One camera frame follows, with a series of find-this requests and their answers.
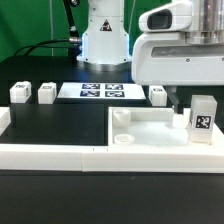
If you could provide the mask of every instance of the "white block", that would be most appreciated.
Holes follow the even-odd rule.
[[[149,100],[152,106],[166,106],[167,103],[167,92],[162,86],[150,86],[149,87]]]
[[[11,103],[26,103],[26,101],[31,96],[31,83],[24,81],[24,82],[17,82],[11,89],[10,89],[10,100]]]
[[[217,109],[213,96],[193,95],[188,124],[189,141],[210,143]]]
[[[9,107],[0,107],[0,136],[11,123]]]
[[[39,104],[53,104],[57,96],[56,83],[43,83],[38,90],[38,102]]]

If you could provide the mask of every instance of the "white box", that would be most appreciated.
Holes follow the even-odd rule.
[[[0,107],[0,136],[11,123],[9,107]]]
[[[135,146],[142,145],[187,145],[186,128],[173,127],[174,110],[172,108],[134,108],[112,107],[109,111],[109,145],[115,144],[117,135],[125,134],[128,139],[135,138]],[[130,124],[118,127],[114,124],[114,111],[129,110],[131,112]]]
[[[11,103],[26,103],[26,101],[31,96],[31,83],[24,81],[24,82],[17,82],[11,89],[10,89],[10,101]]]
[[[189,141],[210,143],[217,102],[213,96],[193,95],[188,124]]]
[[[38,102],[39,104],[53,104],[57,96],[56,83],[43,83],[38,90]]]
[[[162,86],[149,86],[149,100],[152,106],[166,106],[167,92]]]

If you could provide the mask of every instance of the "green background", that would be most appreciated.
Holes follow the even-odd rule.
[[[136,0],[130,35],[130,51],[136,38],[141,34],[138,28],[139,16],[150,9],[163,5],[169,0]],[[125,0],[125,29],[129,29],[129,20],[133,0]],[[73,8],[76,26],[82,34],[87,28],[88,0],[81,0]],[[0,61],[12,56],[26,45],[41,41],[68,38],[69,27],[63,6],[63,0],[1,0],[0,1]],[[38,49],[34,55],[63,55],[66,49]]]

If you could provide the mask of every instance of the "white platform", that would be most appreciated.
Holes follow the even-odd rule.
[[[11,123],[9,107],[0,107],[0,136]]]
[[[188,143],[187,111],[182,120],[174,116],[173,127],[172,109],[127,108],[130,127],[118,130],[112,126],[114,109],[108,114],[108,146],[0,144],[0,169],[224,173],[224,135],[216,125],[211,144]],[[125,131],[135,136],[134,144],[115,144],[114,136]]]

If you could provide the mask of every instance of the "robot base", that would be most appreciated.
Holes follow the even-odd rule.
[[[96,63],[89,63],[85,61],[78,61],[77,64],[79,67],[95,70],[95,71],[101,71],[101,72],[114,72],[119,70],[127,70],[131,68],[131,61],[112,65],[112,64],[96,64]]]

